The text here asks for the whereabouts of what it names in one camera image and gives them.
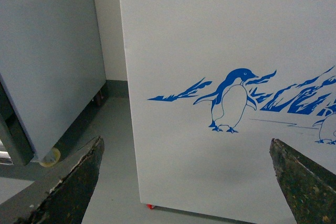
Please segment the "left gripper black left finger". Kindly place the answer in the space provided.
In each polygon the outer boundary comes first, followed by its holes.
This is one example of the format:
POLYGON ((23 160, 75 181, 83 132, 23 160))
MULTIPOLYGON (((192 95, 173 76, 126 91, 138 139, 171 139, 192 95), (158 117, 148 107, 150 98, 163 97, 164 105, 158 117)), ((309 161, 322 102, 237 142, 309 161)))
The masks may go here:
POLYGON ((104 141, 97 136, 1 204, 1 223, 81 223, 96 188, 104 141))

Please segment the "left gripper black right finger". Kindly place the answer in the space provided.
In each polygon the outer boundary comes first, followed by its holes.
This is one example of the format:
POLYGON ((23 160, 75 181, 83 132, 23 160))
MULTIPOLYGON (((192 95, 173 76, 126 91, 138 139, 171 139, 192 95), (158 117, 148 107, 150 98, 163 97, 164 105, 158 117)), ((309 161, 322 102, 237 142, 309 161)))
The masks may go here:
POLYGON ((335 174, 276 138, 269 153, 296 223, 335 223, 335 174))

